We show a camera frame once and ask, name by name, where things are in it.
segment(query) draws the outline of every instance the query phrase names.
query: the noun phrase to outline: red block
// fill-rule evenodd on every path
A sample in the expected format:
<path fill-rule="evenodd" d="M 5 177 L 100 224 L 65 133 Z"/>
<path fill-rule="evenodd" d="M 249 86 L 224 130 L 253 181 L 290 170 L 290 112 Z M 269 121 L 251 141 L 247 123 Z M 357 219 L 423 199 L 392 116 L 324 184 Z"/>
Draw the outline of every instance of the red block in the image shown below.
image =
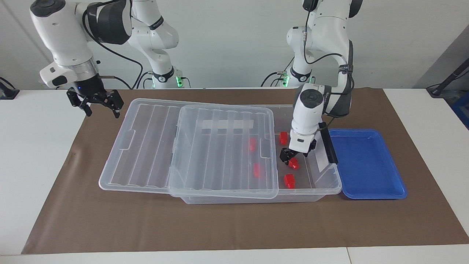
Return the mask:
<path fill-rule="evenodd" d="M 283 180 L 285 181 L 285 185 L 288 189 L 295 188 L 295 177 L 293 174 L 286 174 L 285 177 L 283 177 Z"/>
<path fill-rule="evenodd" d="M 280 144 L 281 145 L 288 144 L 288 133 L 285 131 L 280 132 Z"/>
<path fill-rule="evenodd" d="M 294 170 L 297 170 L 300 167 L 300 165 L 298 164 L 298 160 L 296 158 L 292 158 L 288 162 L 288 166 Z"/>
<path fill-rule="evenodd" d="M 253 169 L 254 169 L 254 177 L 255 178 L 259 178 L 261 176 L 261 167 L 259 165 L 259 163 L 254 163 L 252 165 Z"/>
<path fill-rule="evenodd" d="M 250 138 L 249 139 L 249 151 L 250 152 L 255 152 L 256 151 L 256 144 L 257 144 L 257 140 L 255 138 Z"/>

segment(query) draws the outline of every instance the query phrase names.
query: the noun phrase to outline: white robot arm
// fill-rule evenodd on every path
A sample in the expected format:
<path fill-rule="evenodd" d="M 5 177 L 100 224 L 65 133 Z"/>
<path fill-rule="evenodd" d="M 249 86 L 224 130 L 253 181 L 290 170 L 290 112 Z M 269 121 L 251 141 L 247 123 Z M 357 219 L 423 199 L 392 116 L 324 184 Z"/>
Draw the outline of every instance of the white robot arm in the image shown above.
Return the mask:
<path fill-rule="evenodd" d="M 183 87 L 182 72 L 163 51 L 178 45 L 177 31 L 164 20 L 154 0 L 134 0 L 132 10 L 143 25 L 133 27 L 129 44 L 150 61 L 155 88 Z"/>
<path fill-rule="evenodd" d="M 351 91 L 354 88 L 353 44 L 347 36 L 347 21 L 360 9 L 362 0 L 305 0 L 309 12 L 304 27 L 293 27 L 287 33 L 287 42 L 295 58 L 288 69 L 288 86 L 298 86 L 294 102 L 289 148 L 280 153 L 283 162 L 298 153 L 307 155 L 315 148 L 315 135 L 327 129 L 321 116 L 346 116 L 350 110 Z M 314 60 L 311 51 L 326 53 Z M 339 65 L 337 86 L 308 83 L 312 65 L 326 56 L 333 56 Z"/>
<path fill-rule="evenodd" d="M 101 17 L 105 18 L 101 19 L 105 20 L 105 25 L 111 25 L 111 17 L 120 24 L 113 30 L 103 31 L 103 35 L 96 30 L 96 27 L 90 25 L 95 38 L 116 44 L 127 41 L 129 30 L 126 30 L 124 25 L 130 22 L 130 2 L 121 0 L 109 2 L 107 5 L 99 3 L 90 5 L 95 7 L 95 10 L 89 11 L 88 16 L 95 14 L 95 22 L 99 22 Z M 86 25 L 82 25 L 81 17 L 75 19 L 79 11 L 78 6 L 78 3 L 64 0 L 36 0 L 32 3 L 30 7 L 32 21 L 54 60 L 40 71 L 41 78 L 51 88 L 72 83 L 74 88 L 67 91 L 70 103 L 84 110 L 87 116 L 92 114 L 88 103 L 99 103 L 110 108 L 118 118 L 124 102 L 117 90 L 108 92 L 104 89 L 93 53 L 87 46 L 87 36 L 82 30 Z M 120 15 L 116 16 L 115 10 L 118 10 Z M 127 23 L 124 22 L 126 16 L 122 15 L 125 10 L 129 11 Z"/>
<path fill-rule="evenodd" d="M 132 28 L 131 11 L 146 26 Z M 32 21 L 54 62 L 40 71 L 42 80 L 54 88 L 73 84 L 67 91 L 72 106 L 90 116 L 88 103 L 99 103 L 113 110 L 116 118 L 123 106 L 117 90 L 107 92 L 88 41 L 122 45 L 132 34 L 131 45 L 150 61 L 156 88 L 183 86 L 166 52 L 176 47 L 179 36 L 163 21 L 153 0 L 111 0 L 77 3 L 65 0 L 36 0 L 30 8 Z"/>

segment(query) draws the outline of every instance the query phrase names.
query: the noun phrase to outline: white wall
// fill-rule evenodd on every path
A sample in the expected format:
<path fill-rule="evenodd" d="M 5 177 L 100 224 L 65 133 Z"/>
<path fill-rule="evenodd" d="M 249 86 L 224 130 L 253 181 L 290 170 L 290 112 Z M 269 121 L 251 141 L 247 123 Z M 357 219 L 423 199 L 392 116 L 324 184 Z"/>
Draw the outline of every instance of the white wall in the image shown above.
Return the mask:
<path fill-rule="evenodd" d="M 12 17 L 0 16 L 0 59 L 8 62 L 0 63 L 0 75 L 23 89 L 40 88 L 37 72 L 47 65 L 42 54 L 50 59 L 29 18 L 31 2 L 0 0 L 0 8 L 4 5 L 4 12 L 11 11 L 20 23 L 9 28 L 5 25 L 15 24 Z M 293 55 L 286 32 L 306 18 L 301 0 L 159 0 L 158 4 L 181 38 L 179 46 L 168 51 L 173 64 L 195 87 L 260 85 L 267 74 L 286 66 Z M 356 85 L 411 88 L 468 24 L 467 0 L 365 0 L 348 26 L 355 46 Z M 97 44 L 89 45 L 103 62 L 101 74 L 133 82 L 136 65 Z M 112 48 L 150 69 L 129 45 Z M 314 75 L 318 83 L 334 85 L 335 73 L 329 60 L 318 63 Z M 107 80 L 106 86 L 123 88 L 114 80 Z"/>

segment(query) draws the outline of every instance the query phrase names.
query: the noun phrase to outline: green led light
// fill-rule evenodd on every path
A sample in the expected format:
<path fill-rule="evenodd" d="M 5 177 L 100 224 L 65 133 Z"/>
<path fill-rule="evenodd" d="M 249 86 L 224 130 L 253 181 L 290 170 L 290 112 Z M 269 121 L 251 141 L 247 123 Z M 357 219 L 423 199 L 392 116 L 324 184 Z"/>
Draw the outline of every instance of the green led light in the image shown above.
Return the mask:
<path fill-rule="evenodd" d="M 176 82 L 177 82 L 178 87 L 182 87 L 184 85 L 184 83 L 181 80 L 181 77 L 179 76 L 176 76 Z"/>
<path fill-rule="evenodd" d="M 282 85 L 284 87 L 288 87 L 288 81 L 290 80 L 290 76 L 286 75 L 285 78 L 283 79 Z"/>

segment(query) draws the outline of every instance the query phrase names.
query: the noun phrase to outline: blue tray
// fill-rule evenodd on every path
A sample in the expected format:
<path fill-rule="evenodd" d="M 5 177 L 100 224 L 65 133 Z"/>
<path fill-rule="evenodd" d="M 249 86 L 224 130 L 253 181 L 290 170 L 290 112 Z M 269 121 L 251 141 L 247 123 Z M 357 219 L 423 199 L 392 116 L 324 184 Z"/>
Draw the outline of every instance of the blue tray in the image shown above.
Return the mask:
<path fill-rule="evenodd" d="M 403 199 L 407 190 L 381 134 L 330 129 L 342 190 L 350 199 Z"/>

